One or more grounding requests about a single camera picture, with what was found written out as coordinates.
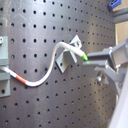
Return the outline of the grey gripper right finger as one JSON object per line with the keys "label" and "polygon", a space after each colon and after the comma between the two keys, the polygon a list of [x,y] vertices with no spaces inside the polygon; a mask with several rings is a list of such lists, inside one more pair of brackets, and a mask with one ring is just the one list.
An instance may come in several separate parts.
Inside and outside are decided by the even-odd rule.
{"label": "grey gripper right finger", "polygon": [[87,76],[94,78],[99,86],[109,85],[117,95],[121,94],[126,69],[115,71],[107,61],[85,61],[83,65],[86,67]]}

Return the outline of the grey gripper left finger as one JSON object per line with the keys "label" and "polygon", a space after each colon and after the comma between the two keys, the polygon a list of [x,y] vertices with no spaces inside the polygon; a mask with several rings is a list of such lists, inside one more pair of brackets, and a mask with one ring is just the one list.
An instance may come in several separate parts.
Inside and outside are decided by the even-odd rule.
{"label": "grey gripper left finger", "polygon": [[112,60],[113,48],[104,48],[102,51],[91,52],[87,54],[89,60]]}

